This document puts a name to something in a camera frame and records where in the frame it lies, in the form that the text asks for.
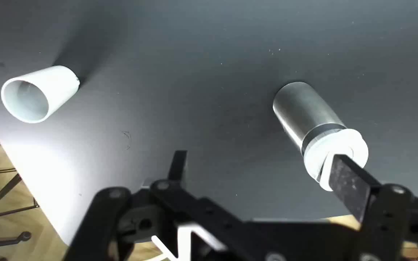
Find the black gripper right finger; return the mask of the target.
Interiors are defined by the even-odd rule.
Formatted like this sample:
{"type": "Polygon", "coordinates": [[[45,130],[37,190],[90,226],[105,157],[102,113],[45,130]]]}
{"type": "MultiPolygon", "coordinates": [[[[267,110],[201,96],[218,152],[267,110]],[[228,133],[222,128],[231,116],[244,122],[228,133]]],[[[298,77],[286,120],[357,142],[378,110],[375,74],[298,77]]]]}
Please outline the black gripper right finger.
{"type": "Polygon", "coordinates": [[[333,158],[328,184],[359,222],[365,217],[372,194],[380,187],[380,183],[372,174],[347,155],[333,158]]]}

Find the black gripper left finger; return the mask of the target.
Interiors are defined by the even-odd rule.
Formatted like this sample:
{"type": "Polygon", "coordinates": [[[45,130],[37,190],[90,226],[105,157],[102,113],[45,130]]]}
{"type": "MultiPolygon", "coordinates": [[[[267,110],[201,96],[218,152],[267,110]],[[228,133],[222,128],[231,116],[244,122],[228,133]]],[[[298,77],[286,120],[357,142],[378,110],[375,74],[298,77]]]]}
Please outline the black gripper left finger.
{"type": "Polygon", "coordinates": [[[186,173],[187,152],[176,151],[169,171],[169,178],[171,181],[182,181],[186,173]]]}

